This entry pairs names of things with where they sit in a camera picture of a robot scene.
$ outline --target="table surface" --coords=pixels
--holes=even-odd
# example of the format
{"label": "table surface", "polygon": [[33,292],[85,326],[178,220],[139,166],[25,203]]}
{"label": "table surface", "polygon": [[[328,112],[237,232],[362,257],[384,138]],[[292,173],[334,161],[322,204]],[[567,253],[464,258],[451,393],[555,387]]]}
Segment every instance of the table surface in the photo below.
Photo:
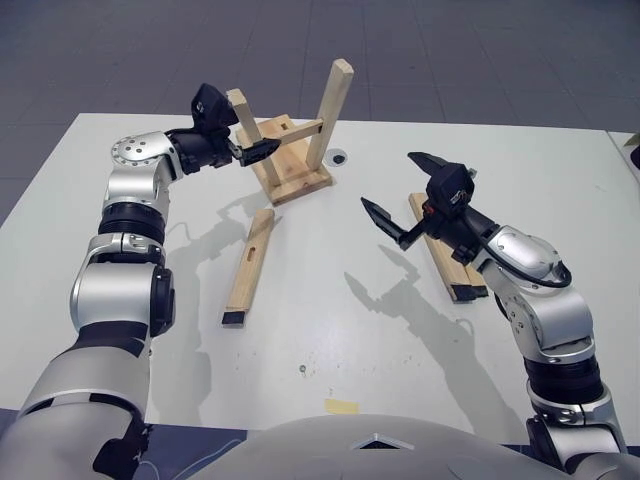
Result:
{"label": "table surface", "polygon": [[[0,407],[20,408],[75,340],[68,295],[97,231],[111,145],[189,125],[82,114],[22,196],[0,229]],[[627,442],[640,443],[640,202],[605,132],[339,122],[330,146],[348,161],[331,168],[334,186],[276,208],[244,329],[220,320],[266,196],[238,165],[171,187],[165,245],[177,315],[152,346],[147,421],[264,429],[325,414],[333,398],[526,443],[522,359],[493,300],[454,305],[424,243],[401,252],[360,204],[364,195],[413,224],[407,197],[428,179],[405,155],[423,150],[477,169],[475,208],[560,251],[591,307]]]}

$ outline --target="wooden piece with slot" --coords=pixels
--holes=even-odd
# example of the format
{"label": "wooden piece with slot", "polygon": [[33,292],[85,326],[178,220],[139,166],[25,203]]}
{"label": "wooden piece with slot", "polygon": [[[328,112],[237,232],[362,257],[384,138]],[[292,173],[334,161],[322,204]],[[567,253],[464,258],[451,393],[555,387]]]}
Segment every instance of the wooden piece with slot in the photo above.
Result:
{"label": "wooden piece with slot", "polygon": [[[409,203],[416,217],[422,220],[422,205],[427,201],[424,193],[412,193],[409,195]],[[463,266],[451,258],[453,250],[440,240],[435,240],[423,235],[431,256],[440,272],[442,281],[454,302],[475,300],[477,297],[486,297],[489,293],[482,276],[470,266]]]}
{"label": "wooden piece with slot", "polygon": [[[227,92],[242,129],[236,131],[238,143],[250,147],[262,138],[281,141],[270,158],[251,166],[273,205],[293,200],[331,185],[331,175],[322,165],[333,128],[340,116],[353,67],[344,59],[334,60],[320,103],[318,117],[294,125],[287,115],[256,124],[247,99],[238,89]],[[305,138],[311,137],[309,144]]]}
{"label": "wooden piece with slot", "polygon": [[253,295],[258,285],[264,256],[267,253],[269,235],[273,229],[274,211],[263,209],[256,212],[242,260],[236,273],[233,289],[222,317],[223,325],[241,326],[251,307]]}
{"label": "wooden piece with slot", "polygon": [[[279,117],[260,122],[258,128],[262,136],[266,138],[279,138],[281,135],[286,137],[287,130],[296,131],[296,126],[289,118],[289,115],[280,115]],[[238,130],[236,136],[240,145],[251,145],[245,130]],[[274,160],[273,165],[276,174],[280,179],[279,185],[272,185],[270,183],[269,176],[262,165],[263,162],[251,166],[273,205],[288,202],[294,198],[331,185],[331,175],[323,165],[320,165],[315,171],[307,167],[305,158],[308,148],[308,143],[303,138],[286,145],[281,145],[271,156]]]}

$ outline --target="red component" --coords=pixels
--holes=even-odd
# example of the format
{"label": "red component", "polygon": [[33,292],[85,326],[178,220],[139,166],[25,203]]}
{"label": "red component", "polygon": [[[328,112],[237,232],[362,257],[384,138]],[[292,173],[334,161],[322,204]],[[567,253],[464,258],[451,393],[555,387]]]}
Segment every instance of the red component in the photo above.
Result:
{"label": "red component", "polygon": [[425,217],[430,217],[431,215],[433,215],[435,213],[435,210],[427,202],[424,202],[422,204],[422,212],[423,212],[423,215]]}

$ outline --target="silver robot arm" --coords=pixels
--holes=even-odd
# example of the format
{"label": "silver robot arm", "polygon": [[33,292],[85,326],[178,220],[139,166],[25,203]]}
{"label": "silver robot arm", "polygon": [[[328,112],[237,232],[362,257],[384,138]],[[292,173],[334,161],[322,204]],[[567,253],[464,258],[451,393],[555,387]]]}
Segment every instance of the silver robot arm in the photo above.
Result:
{"label": "silver robot arm", "polygon": [[47,365],[0,441],[0,478],[133,476],[148,444],[151,339],[174,319],[163,248],[169,185],[232,158],[254,163],[279,145],[233,145],[227,127],[238,120],[211,86],[201,87],[192,114],[192,129],[126,137],[113,146],[98,235],[71,292],[77,340]]}
{"label": "silver robot arm", "polygon": [[524,357],[527,393],[537,414],[527,430],[538,458],[574,473],[588,455],[626,453],[611,393],[600,380],[586,302],[571,285],[542,286],[504,267],[560,284],[558,252],[542,239],[503,226],[472,265],[495,292]]}
{"label": "silver robot arm", "polygon": [[441,239],[495,292],[529,377],[536,415],[527,430],[535,456],[576,478],[638,478],[640,462],[625,455],[611,393],[600,379],[591,312],[558,252],[469,206],[474,171],[422,152],[409,157],[431,176],[423,219],[405,231],[379,205],[364,198],[363,205],[403,250],[422,234]]}

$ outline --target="black cable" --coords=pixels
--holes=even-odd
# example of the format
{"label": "black cable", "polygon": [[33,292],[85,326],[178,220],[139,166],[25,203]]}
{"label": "black cable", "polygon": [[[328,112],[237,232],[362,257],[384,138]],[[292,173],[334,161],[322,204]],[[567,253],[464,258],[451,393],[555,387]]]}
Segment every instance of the black cable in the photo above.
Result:
{"label": "black cable", "polygon": [[519,277],[523,280],[526,280],[527,282],[531,282],[535,285],[540,285],[541,287],[548,287],[548,288],[565,288],[568,287],[569,285],[571,285],[571,281],[573,279],[571,272],[569,271],[569,269],[567,267],[565,267],[564,263],[562,263],[562,260],[560,262],[558,262],[558,268],[560,268],[561,271],[561,276],[562,276],[562,280],[559,282],[549,282],[547,280],[541,280],[539,278],[533,277],[531,275],[529,275],[526,272],[523,272],[522,270],[518,269],[517,267],[514,267],[513,265],[511,265],[510,263],[507,263],[503,258],[500,257],[500,255],[498,255],[496,252],[493,251],[493,249],[491,247],[489,247],[489,242],[484,239],[471,225],[471,222],[469,221],[469,218],[466,215],[466,212],[463,213],[461,215],[462,217],[462,221],[465,224],[465,226],[469,229],[469,231],[473,234],[473,236],[476,238],[476,240],[478,241],[478,243],[480,243],[480,245],[482,245],[482,247],[487,251],[487,253],[489,255],[491,255],[491,257],[493,257],[493,259],[496,261],[496,263],[498,263],[498,265],[500,265],[502,268],[504,268],[505,270],[507,270],[509,273],[515,275],[516,277]]}
{"label": "black cable", "polygon": [[498,294],[494,293],[493,297],[496,299],[496,304],[498,305],[498,310],[500,310],[500,313],[502,315],[504,315],[504,318],[509,320],[509,316],[507,315],[507,311],[504,309],[504,305],[502,305],[502,301],[500,300],[500,297],[498,296]]}

